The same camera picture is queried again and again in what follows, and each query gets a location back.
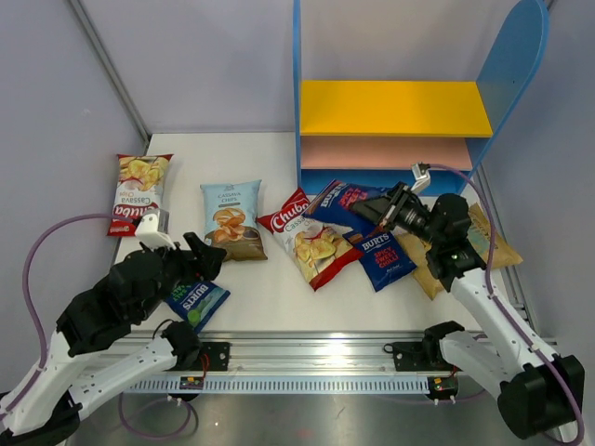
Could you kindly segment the blue Burts sea salt bag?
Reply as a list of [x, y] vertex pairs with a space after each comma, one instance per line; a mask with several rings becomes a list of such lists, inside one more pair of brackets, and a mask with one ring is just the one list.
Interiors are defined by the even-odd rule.
[[231, 293], [213, 282], [179, 285], [165, 300], [199, 334]]

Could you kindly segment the blue Burts chilli bag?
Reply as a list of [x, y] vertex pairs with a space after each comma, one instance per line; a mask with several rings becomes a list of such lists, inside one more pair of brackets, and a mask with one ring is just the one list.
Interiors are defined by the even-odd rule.
[[302, 215], [325, 224], [348, 227], [367, 236], [375, 225], [349, 209], [352, 203], [375, 198], [389, 188], [363, 186], [334, 179], [310, 202]]
[[343, 237], [363, 253], [359, 262], [376, 292], [399, 281], [417, 267], [390, 232], [378, 231], [364, 236], [352, 230]]

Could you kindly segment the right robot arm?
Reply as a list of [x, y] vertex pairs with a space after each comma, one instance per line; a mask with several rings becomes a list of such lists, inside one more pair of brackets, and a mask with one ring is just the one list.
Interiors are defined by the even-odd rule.
[[422, 345], [433, 368], [447, 363], [468, 374], [495, 400], [509, 430], [520, 439], [575, 423], [578, 445], [585, 435], [582, 397], [585, 370], [573, 355], [563, 357], [545, 342], [496, 292], [488, 265], [468, 239], [467, 200], [457, 194], [423, 204], [404, 183], [350, 205], [352, 213], [377, 228], [401, 228], [430, 245], [427, 265], [482, 327], [492, 346], [485, 348], [462, 328]]

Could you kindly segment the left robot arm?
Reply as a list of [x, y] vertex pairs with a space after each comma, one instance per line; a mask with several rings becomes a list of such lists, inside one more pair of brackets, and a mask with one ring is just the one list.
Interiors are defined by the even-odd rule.
[[202, 343], [185, 321], [173, 321], [150, 343], [89, 376], [90, 362], [146, 321], [176, 287], [215, 279], [226, 256], [193, 232], [178, 243], [142, 243], [77, 295], [57, 320], [45, 355], [1, 399], [4, 445], [58, 445], [101, 405], [147, 376], [189, 370]]

